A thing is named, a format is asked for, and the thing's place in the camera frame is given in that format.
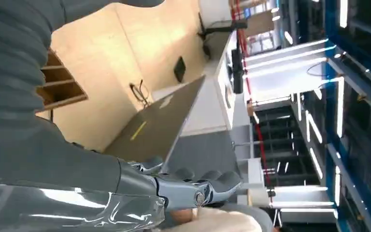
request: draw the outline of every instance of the blue metal frame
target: blue metal frame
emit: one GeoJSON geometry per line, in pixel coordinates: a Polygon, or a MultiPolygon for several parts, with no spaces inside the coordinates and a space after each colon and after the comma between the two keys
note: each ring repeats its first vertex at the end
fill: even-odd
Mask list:
{"type": "MultiPolygon", "coordinates": [[[[358,48],[355,44],[349,43],[337,34],[337,0],[326,0],[325,1],[325,30],[329,41],[326,46],[332,46],[336,44],[349,55],[353,56],[360,62],[364,67],[371,71],[371,57],[365,52],[358,48]]],[[[330,50],[326,52],[328,58],[333,58],[334,51],[330,50]]],[[[326,65],[327,79],[336,77],[336,72],[331,65],[326,65]]],[[[337,88],[335,84],[329,84],[326,86],[327,91],[327,106],[326,106],[326,133],[327,133],[327,164],[325,175],[326,185],[331,190],[328,194],[332,201],[334,201],[334,170],[335,166],[338,166],[342,174],[342,184],[349,189],[349,193],[352,196],[354,202],[364,217],[365,224],[371,231],[371,194],[367,186],[360,181],[360,179],[354,175],[351,175],[348,168],[348,153],[344,148],[340,138],[336,133],[336,102],[337,102],[337,88]],[[336,152],[339,152],[341,158],[336,156],[336,152]]],[[[349,231],[346,219],[342,215],[340,208],[338,208],[338,228],[342,232],[349,231]]]]}

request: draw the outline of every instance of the person's hand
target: person's hand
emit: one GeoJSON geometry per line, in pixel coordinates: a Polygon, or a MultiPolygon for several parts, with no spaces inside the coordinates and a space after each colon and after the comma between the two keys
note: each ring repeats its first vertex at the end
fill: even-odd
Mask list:
{"type": "Polygon", "coordinates": [[[179,224],[191,222],[193,220],[193,209],[183,209],[171,211],[170,215],[179,224]]]}

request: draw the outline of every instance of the fluorescent light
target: fluorescent light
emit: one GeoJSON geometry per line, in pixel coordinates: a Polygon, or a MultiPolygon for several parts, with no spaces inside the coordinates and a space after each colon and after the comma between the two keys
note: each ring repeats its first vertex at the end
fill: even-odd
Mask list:
{"type": "Polygon", "coordinates": [[[316,88],[314,89],[314,92],[316,94],[316,96],[321,100],[322,99],[322,92],[320,89],[316,88]]]}
{"type": "Polygon", "coordinates": [[[283,102],[283,101],[287,101],[287,100],[289,100],[289,97],[274,98],[274,99],[270,99],[270,100],[255,102],[254,105],[264,105],[264,104],[275,103],[275,102],[283,102]]]}
{"type": "Polygon", "coordinates": [[[305,120],[306,120],[306,140],[311,141],[311,130],[309,129],[309,112],[305,111],[305,120]]]}
{"type": "Polygon", "coordinates": [[[281,116],[281,117],[277,117],[276,119],[284,119],[284,118],[290,118],[291,115],[285,115],[285,116],[281,116]]]}
{"type": "Polygon", "coordinates": [[[301,105],[300,105],[300,93],[297,93],[298,98],[298,120],[302,121],[302,111],[301,111],[301,105]]]}
{"type": "Polygon", "coordinates": [[[285,173],[288,171],[288,165],[289,165],[289,162],[286,162],[286,164],[285,164],[285,173]]]}
{"type": "Polygon", "coordinates": [[[342,127],[343,127],[343,94],[345,88],[345,80],[338,81],[338,115],[337,115],[337,122],[336,122],[336,133],[338,134],[339,138],[342,137],[342,127]]]}
{"type": "Polygon", "coordinates": [[[315,124],[314,118],[312,117],[311,113],[309,113],[309,112],[308,112],[308,121],[309,121],[309,123],[311,124],[312,129],[314,130],[315,135],[316,135],[316,137],[318,138],[319,143],[321,144],[321,143],[322,143],[322,135],[321,135],[321,132],[319,132],[319,129],[318,129],[318,127],[317,127],[316,124],[315,124]]]}
{"type": "Polygon", "coordinates": [[[249,69],[254,69],[254,68],[267,66],[267,65],[270,65],[270,64],[276,64],[276,63],[283,62],[283,61],[290,61],[290,60],[294,60],[294,59],[298,59],[298,58],[302,58],[302,57],[307,57],[307,56],[314,55],[314,54],[317,54],[317,53],[326,52],[328,50],[334,49],[335,47],[336,47],[336,45],[331,46],[331,47],[326,47],[326,48],[320,48],[320,49],[316,49],[316,50],[312,50],[312,51],[308,51],[308,52],[303,52],[303,53],[299,53],[299,54],[295,54],[295,55],[291,55],[291,56],[272,59],[272,60],[264,61],[264,62],[261,62],[261,63],[248,65],[245,69],[249,70],[249,69]]]}
{"type": "Polygon", "coordinates": [[[342,28],[348,26],[348,0],[341,0],[339,26],[342,28]]]}
{"type": "Polygon", "coordinates": [[[309,153],[311,154],[311,158],[312,158],[312,161],[314,162],[316,172],[318,173],[319,179],[322,180],[322,178],[324,177],[324,174],[322,173],[321,166],[319,166],[318,159],[316,158],[316,155],[315,155],[314,150],[312,149],[312,147],[309,148],[309,153]]]}
{"type": "Polygon", "coordinates": [[[336,166],[335,168],[335,203],[339,206],[341,200],[341,170],[336,166]]]}
{"type": "Polygon", "coordinates": [[[292,62],[290,64],[281,65],[281,66],[278,66],[278,67],[272,67],[272,68],[260,70],[260,71],[257,71],[257,72],[250,72],[249,74],[244,75],[243,77],[244,78],[251,78],[251,77],[259,77],[259,76],[264,76],[264,75],[273,74],[273,73],[280,73],[280,72],[294,70],[294,69],[298,69],[298,68],[301,68],[301,67],[314,65],[314,64],[318,64],[318,63],[322,63],[322,62],[326,62],[326,61],[327,61],[326,58],[315,58],[315,59],[306,60],[306,61],[292,62]]]}
{"type": "Polygon", "coordinates": [[[258,118],[257,114],[255,113],[255,111],[253,111],[253,115],[254,115],[255,122],[258,124],[259,123],[259,118],[258,118]]]}
{"type": "Polygon", "coordinates": [[[318,208],[286,208],[281,209],[283,213],[333,213],[335,209],[318,209],[318,208]]]}
{"type": "Polygon", "coordinates": [[[282,227],[281,213],[280,212],[278,212],[278,222],[279,222],[279,226],[282,227]]]}
{"type": "Polygon", "coordinates": [[[276,209],[276,210],[275,210],[275,216],[274,216],[274,226],[275,226],[275,224],[276,224],[276,217],[277,217],[277,215],[278,215],[278,209],[276,209]]]}
{"type": "Polygon", "coordinates": [[[331,206],[334,202],[272,202],[270,206],[272,207],[302,207],[302,206],[331,206]]]}
{"type": "Polygon", "coordinates": [[[288,42],[289,42],[291,45],[294,44],[294,40],[292,39],[292,37],[291,37],[291,35],[289,34],[288,31],[285,31],[284,35],[285,35],[286,40],[288,40],[288,42]]]}
{"type": "Polygon", "coordinates": [[[270,57],[270,56],[273,56],[273,55],[298,50],[298,49],[301,49],[301,48],[304,48],[304,47],[310,47],[310,46],[314,46],[314,45],[317,45],[317,44],[323,44],[327,41],[328,41],[328,39],[324,39],[324,40],[318,40],[318,41],[311,42],[311,43],[305,43],[305,44],[303,43],[303,44],[292,46],[292,47],[289,47],[289,48],[284,48],[284,49],[281,49],[281,50],[276,50],[276,51],[273,51],[273,52],[248,57],[248,58],[245,58],[245,61],[248,62],[248,61],[252,61],[252,60],[255,60],[255,59],[262,59],[262,58],[265,58],[265,57],[270,57]]]}
{"type": "Polygon", "coordinates": [[[284,187],[275,187],[273,189],[274,192],[277,193],[286,193],[286,192],[321,192],[326,191],[328,188],[324,186],[318,185],[297,185],[297,186],[284,186],[284,187]]]}

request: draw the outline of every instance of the cable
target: cable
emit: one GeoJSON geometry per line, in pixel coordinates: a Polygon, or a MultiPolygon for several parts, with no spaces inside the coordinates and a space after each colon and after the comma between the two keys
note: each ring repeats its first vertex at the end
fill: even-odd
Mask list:
{"type": "Polygon", "coordinates": [[[315,73],[310,73],[309,71],[313,68],[315,68],[316,66],[320,65],[320,63],[317,63],[317,64],[314,64],[312,65],[310,68],[308,68],[308,70],[306,71],[306,73],[310,76],[322,76],[322,77],[327,77],[328,75],[326,74],[315,74],[315,73]]]}
{"type": "Polygon", "coordinates": [[[144,108],[150,105],[150,103],[148,102],[148,97],[150,96],[150,92],[148,91],[147,87],[144,87],[147,90],[147,97],[145,97],[142,91],[143,80],[140,81],[140,85],[138,88],[133,83],[130,83],[129,86],[130,86],[131,92],[136,97],[137,101],[141,102],[144,108]]]}

